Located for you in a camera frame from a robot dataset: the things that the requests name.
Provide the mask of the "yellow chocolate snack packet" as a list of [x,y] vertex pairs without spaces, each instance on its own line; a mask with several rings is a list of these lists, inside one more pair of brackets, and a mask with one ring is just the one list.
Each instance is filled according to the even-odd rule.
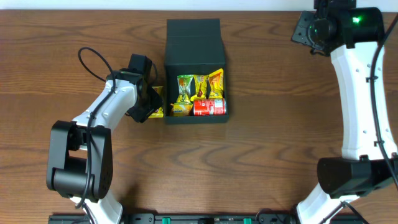
[[164,92],[164,87],[163,86],[153,86],[152,88],[157,93],[157,96],[155,98],[155,110],[149,116],[149,118],[163,118],[164,117],[164,110],[163,110],[163,104],[164,104],[163,92]]

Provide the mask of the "yellow biscuit packet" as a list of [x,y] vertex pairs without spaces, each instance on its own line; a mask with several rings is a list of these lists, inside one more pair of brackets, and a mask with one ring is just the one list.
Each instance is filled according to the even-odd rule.
[[174,103],[171,104],[172,108],[170,115],[174,117],[190,116],[192,111],[191,103]]

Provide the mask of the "green snack packet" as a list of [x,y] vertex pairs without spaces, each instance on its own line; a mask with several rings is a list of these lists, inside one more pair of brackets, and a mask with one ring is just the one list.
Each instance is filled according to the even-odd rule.
[[177,77],[178,81],[178,97],[177,103],[191,103],[191,83],[193,80],[193,75],[179,75]]

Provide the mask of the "yellow-green snack packet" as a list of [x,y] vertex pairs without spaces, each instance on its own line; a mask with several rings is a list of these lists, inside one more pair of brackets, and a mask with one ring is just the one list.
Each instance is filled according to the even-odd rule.
[[203,100],[206,99],[207,94],[207,75],[194,75],[193,80],[195,82],[195,93],[191,96],[190,100]]

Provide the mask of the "red Pringles can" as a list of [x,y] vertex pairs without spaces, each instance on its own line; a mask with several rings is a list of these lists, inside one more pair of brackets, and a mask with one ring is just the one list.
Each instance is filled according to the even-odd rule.
[[194,116],[212,116],[226,114],[226,102],[224,99],[205,99],[193,102]]

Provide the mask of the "dark green box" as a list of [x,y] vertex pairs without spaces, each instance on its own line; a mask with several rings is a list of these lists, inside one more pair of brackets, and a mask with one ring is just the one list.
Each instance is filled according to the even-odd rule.
[[164,119],[166,124],[225,123],[229,112],[210,116],[171,115],[178,97],[179,75],[208,75],[226,70],[226,55],[219,19],[169,19],[165,47]]

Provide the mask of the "yellow orange snack packet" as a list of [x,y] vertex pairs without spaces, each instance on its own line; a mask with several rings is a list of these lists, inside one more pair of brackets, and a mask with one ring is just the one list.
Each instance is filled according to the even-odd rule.
[[209,99],[223,98],[223,91],[224,91],[223,75],[224,75],[224,70],[222,68],[209,74],[208,76],[208,82],[210,84],[210,93],[208,96]]

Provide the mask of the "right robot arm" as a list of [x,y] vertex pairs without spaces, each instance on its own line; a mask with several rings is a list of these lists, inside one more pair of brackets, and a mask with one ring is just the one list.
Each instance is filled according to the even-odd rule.
[[315,1],[304,11],[292,41],[330,57],[343,114],[341,156],[318,161],[316,187],[287,223],[331,223],[352,202],[397,183],[397,145],[387,115],[383,82],[384,27],[376,7],[355,0]]

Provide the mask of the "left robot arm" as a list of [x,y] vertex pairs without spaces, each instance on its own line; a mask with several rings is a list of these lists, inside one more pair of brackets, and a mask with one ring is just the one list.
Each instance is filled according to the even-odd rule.
[[143,123],[161,97],[148,84],[150,71],[115,70],[90,107],[72,121],[51,128],[46,184],[89,216],[88,223],[119,223],[123,206],[110,186],[113,178],[111,135],[124,115]]

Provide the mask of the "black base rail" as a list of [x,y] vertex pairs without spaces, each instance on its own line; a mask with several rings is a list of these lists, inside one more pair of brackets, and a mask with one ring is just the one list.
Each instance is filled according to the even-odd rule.
[[[251,215],[154,215],[152,213],[135,213],[123,215],[123,224],[283,224],[292,220],[291,215],[262,213]],[[50,215],[49,224],[89,223],[87,215]],[[362,224],[354,215],[338,215],[331,219],[331,224]]]

